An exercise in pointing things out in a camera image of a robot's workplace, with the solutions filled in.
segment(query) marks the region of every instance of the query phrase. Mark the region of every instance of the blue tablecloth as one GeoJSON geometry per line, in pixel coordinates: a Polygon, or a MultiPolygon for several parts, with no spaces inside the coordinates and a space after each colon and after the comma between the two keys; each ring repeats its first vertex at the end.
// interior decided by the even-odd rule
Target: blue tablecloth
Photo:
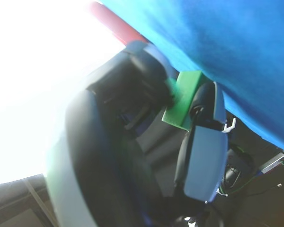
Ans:
{"type": "Polygon", "coordinates": [[[178,71],[222,85],[227,109],[284,149],[284,0],[102,0],[178,71]]]}

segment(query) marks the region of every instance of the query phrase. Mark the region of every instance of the green rectangular block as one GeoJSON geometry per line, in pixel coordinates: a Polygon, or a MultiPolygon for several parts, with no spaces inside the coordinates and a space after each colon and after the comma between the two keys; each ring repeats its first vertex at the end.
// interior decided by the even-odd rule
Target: green rectangular block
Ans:
{"type": "Polygon", "coordinates": [[[201,71],[180,72],[175,88],[175,104],[166,109],[162,121],[178,128],[189,130],[189,107],[198,88],[209,79],[201,71]]]}

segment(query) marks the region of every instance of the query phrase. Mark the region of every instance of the red object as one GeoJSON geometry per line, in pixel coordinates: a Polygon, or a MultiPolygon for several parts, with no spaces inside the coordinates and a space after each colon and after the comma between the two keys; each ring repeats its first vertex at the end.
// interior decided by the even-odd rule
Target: red object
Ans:
{"type": "Polygon", "coordinates": [[[133,40],[147,42],[139,32],[133,29],[105,5],[102,5],[99,2],[93,2],[91,4],[91,12],[102,24],[111,30],[114,36],[124,45],[133,40]]]}

